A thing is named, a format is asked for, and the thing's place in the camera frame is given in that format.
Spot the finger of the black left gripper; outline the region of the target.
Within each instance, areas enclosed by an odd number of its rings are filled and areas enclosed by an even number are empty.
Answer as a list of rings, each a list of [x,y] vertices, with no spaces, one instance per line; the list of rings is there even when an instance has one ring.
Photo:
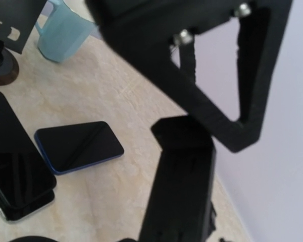
[[[292,1],[87,1],[107,45],[186,111],[152,132],[239,152],[260,138]]]

